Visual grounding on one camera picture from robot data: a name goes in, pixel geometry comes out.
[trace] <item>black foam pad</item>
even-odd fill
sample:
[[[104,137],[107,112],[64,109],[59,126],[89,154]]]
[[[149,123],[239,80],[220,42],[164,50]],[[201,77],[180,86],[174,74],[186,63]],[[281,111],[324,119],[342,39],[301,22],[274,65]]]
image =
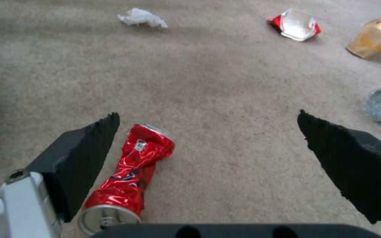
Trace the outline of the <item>black foam pad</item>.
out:
[[[70,222],[100,173],[120,117],[112,113],[56,139],[27,166],[41,173],[57,215]]]
[[[381,141],[315,118],[303,110],[298,125],[327,175],[370,223],[381,220]]]

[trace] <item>can lid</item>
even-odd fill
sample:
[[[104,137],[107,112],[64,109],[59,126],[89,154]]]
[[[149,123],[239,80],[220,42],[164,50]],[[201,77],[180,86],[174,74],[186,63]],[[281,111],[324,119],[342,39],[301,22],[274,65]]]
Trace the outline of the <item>can lid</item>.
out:
[[[162,135],[165,136],[165,137],[169,137],[169,134],[168,134],[166,131],[163,131],[162,129],[157,128],[157,127],[155,127],[155,126],[153,126],[153,125],[143,124],[142,126],[148,128],[148,129],[150,129],[151,131],[154,131],[154,132],[156,132],[156,133],[158,133],[158,134],[162,134]]]
[[[93,235],[108,226],[140,223],[141,219],[127,208],[114,205],[97,205],[83,210],[79,227],[87,235]]]

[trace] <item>beige carpet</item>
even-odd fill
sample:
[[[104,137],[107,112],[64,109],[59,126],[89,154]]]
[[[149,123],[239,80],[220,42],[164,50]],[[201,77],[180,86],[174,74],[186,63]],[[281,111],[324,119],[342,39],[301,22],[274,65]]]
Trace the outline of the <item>beige carpet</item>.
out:
[[[128,27],[132,7],[168,30]],[[323,30],[300,43],[265,23],[289,7]],[[296,124],[298,110],[369,131],[360,100],[381,87],[345,45],[381,0],[0,0],[0,184],[62,132],[111,111],[121,128],[98,185],[134,123],[177,149],[146,193],[150,223],[348,223],[379,231],[340,196]],[[79,237],[73,223],[64,237]]]

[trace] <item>floor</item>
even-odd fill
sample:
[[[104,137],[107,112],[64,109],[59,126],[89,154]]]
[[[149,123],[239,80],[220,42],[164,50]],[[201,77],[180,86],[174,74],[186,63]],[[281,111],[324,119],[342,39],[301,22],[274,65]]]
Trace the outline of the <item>floor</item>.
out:
[[[128,27],[132,7],[169,29]],[[294,7],[322,33],[281,37],[265,19]],[[380,232],[340,196],[296,124],[307,112],[381,139],[360,108],[381,87],[381,54],[345,45],[381,0],[0,0],[0,184],[62,132],[111,111],[121,128],[164,128],[174,155],[145,195],[149,223],[347,223]],[[80,237],[76,220],[64,237]]]

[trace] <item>litter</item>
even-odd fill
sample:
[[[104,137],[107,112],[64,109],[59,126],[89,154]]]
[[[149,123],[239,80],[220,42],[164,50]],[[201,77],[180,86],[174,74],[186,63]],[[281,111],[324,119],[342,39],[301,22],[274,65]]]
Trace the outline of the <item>litter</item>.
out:
[[[127,12],[128,16],[122,16],[120,14],[117,17],[127,25],[147,23],[150,27],[168,28],[167,23],[157,15],[154,15],[148,11],[132,8]]]
[[[366,23],[346,49],[363,59],[381,52],[381,19]]]
[[[123,144],[115,173],[83,205],[79,226],[93,235],[109,226],[139,223],[144,190],[151,182],[156,162],[170,156],[174,142],[151,125],[135,125]]]
[[[287,9],[275,18],[268,18],[267,22],[280,30],[282,36],[299,42],[321,32],[313,16],[297,9]]]

